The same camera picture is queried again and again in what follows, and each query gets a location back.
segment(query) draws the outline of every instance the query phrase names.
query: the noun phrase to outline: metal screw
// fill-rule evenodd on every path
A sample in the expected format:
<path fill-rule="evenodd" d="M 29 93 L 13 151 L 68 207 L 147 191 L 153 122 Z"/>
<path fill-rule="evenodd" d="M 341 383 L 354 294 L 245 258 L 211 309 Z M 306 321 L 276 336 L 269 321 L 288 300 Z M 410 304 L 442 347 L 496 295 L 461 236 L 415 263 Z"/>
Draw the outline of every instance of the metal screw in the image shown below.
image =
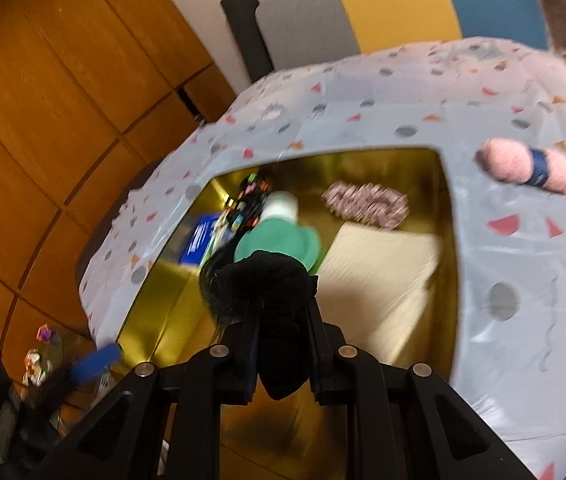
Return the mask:
<path fill-rule="evenodd" d="M 134 373 L 139 377 L 147 377 L 154 372 L 154 365 L 152 363 L 141 363 L 134 368 Z"/>
<path fill-rule="evenodd" d="M 416 363 L 412 371 L 419 377 L 429 377 L 432 375 L 432 368 L 430 368 L 425 363 Z"/>
<path fill-rule="evenodd" d="M 339 355 L 348 359 L 356 357 L 358 353 L 359 351 L 351 345 L 343 345 L 341 348 L 339 348 Z"/>
<path fill-rule="evenodd" d="M 230 348 L 225 345 L 214 345 L 209 349 L 209 353 L 212 357 L 225 357 L 230 353 Z"/>

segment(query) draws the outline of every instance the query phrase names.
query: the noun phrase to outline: navy blue band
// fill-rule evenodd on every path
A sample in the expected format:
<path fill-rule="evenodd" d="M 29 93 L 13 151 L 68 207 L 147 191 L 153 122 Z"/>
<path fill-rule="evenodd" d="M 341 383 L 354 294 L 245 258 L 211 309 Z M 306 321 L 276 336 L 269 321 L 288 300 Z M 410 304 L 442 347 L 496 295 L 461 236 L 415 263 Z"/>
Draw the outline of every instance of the navy blue band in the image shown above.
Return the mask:
<path fill-rule="evenodd" d="M 530 186 L 543 187 L 550 177 L 550 172 L 547 168 L 547 158 L 541 150 L 529 149 L 532 153 L 532 176 L 526 182 Z"/>

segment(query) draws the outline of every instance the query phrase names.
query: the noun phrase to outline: wooden cabinet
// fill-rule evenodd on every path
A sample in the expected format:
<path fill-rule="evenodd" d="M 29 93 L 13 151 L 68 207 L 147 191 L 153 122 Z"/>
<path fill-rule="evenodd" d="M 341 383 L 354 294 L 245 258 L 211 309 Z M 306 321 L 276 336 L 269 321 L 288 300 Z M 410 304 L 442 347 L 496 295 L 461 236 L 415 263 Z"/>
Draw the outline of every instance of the wooden cabinet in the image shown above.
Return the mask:
<path fill-rule="evenodd" d="M 196 129 L 182 89 L 207 120 L 234 99 L 170 0 L 0 0 L 0 342 L 15 381 L 40 324 L 87 335 L 76 259 L 125 184 Z"/>

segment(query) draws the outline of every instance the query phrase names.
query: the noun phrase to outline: terrazzo patterned tablecloth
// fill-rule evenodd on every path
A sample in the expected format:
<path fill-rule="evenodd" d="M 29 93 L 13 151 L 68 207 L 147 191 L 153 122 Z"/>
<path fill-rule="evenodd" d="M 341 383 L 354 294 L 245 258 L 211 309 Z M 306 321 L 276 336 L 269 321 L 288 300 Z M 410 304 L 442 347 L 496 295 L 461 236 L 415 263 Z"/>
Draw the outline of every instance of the terrazzo patterned tablecloth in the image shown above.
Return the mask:
<path fill-rule="evenodd" d="M 441 156 L 460 275 L 451 384 L 543 480 L 566 475 L 566 196 L 492 180 L 490 137 L 566 149 L 566 60 L 509 40 L 408 44 L 279 72 L 243 92 L 130 192 L 80 285 L 99 346 L 215 175 L 322 152 Z"/>

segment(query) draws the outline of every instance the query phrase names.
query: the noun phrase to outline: beige notebook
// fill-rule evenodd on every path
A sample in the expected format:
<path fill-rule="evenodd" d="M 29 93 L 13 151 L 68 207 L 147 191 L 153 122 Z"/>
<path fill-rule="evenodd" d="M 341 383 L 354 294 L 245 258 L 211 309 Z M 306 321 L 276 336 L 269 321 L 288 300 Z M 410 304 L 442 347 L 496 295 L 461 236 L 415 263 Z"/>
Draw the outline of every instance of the beige notebook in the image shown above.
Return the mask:
<path fill-rule="evenodd" d="M 437 264 L 436 235 L 347 222 L 318 270 L 323 320 L 391 364 L 425 312 L 427 281 Z"/>

